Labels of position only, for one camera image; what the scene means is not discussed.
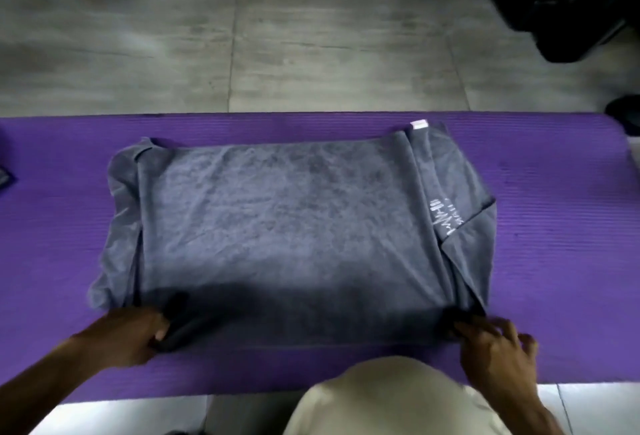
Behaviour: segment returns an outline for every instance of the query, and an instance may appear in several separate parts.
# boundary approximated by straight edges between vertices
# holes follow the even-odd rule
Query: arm
[[[538,343],[518,334],[509,320],[474,317],[457,322],[462,336],[461,364],[469,383],[500,416],[513,435],[563,435],[538,397]]]
[[[168,322],[149,308],[116,309],[0,386],[0,433],[26,435],[78,386],[103,369],[144,364]]]

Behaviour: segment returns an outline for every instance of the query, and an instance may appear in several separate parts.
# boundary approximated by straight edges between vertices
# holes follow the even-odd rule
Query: white graphic print
[[[449,198],[444,198],[443,201],[433,200],[429,202],[429,209],[433,211],[435,221],[433,224],[439,224],[444,228],[447,236],[451,235],[456,229],[464,223],[464,220],[458,214],[458,210],[453,205]]]

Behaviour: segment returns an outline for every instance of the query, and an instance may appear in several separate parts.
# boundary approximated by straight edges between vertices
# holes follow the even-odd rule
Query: hand
[[[153,308],[125,307],[111,310],[60,348],[80,351],[97,370],[135,366],[155,355],[149,342],[162,340],[168,329],[169,321]]]
[[[538,342],[518,334],[510,320],[474,316],[470,324],[456,322],[463,343],[460,362],[469,383],[489,404],[535,406],[540,404],[536,382]]]

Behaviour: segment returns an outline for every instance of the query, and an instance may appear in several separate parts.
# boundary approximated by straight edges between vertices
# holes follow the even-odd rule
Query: yoga mat
[[[149,136],[186,145],[371,138],[442,120],[498,201],[490,310],[540,341],[541,383],[640,381],[640,179],[602,115],[341,113],[0,120],[0,382],[97,313],[86,291],[113,215],[106,167]],[[108,370],[68,400],[308,387],[350,365],[406,354],[463,379],[458,348],[349,345],[220,349]]]

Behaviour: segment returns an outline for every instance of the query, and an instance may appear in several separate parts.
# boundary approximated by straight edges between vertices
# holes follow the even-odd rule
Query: gray tile floor
[[[489,0],[0,0],[0,20],[0,116],[601,111],[640,90],[634,33],[552,65]],[[640,384],[540,394],[567,433],[640,431]],[[229,402],[210,415],[216,400]],[[206,410],[206,397],[76,404],[35,433],[162,434]]]

